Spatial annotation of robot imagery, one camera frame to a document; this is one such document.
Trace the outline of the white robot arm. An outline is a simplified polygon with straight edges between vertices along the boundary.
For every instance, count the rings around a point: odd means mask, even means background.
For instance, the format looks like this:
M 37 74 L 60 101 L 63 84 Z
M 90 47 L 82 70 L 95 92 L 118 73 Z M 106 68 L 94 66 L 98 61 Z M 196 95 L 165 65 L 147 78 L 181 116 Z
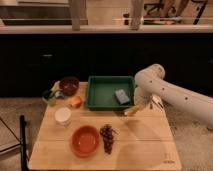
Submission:
M 213 98 L 164 81 L 165 70 L 160 64 L 153 64 L 135 75 L 135 99 L 145 103 L 153 94 L 174 107 L 194 115 L 213 129 Z

